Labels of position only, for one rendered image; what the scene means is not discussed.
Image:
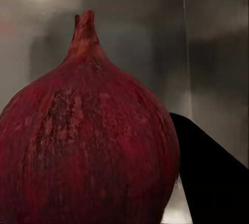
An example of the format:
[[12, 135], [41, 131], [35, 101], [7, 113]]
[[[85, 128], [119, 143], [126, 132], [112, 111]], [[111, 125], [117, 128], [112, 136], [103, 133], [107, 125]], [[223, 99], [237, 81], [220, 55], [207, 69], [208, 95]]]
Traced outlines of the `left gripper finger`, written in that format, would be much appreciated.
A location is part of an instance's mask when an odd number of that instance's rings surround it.
[[249, 170], [190, 119], [170, 116], [193, 224], [249, 224]]

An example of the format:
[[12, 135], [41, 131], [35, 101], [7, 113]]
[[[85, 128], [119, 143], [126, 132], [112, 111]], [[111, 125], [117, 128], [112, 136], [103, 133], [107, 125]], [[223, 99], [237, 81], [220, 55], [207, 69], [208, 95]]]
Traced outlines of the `vidalia onion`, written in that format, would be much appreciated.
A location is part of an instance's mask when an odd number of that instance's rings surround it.
[[75, 16], [65, 60], [0, 114], [3, 224], [161, 223], [181, 164], [175, 126], [105, 55], [94, 16]]

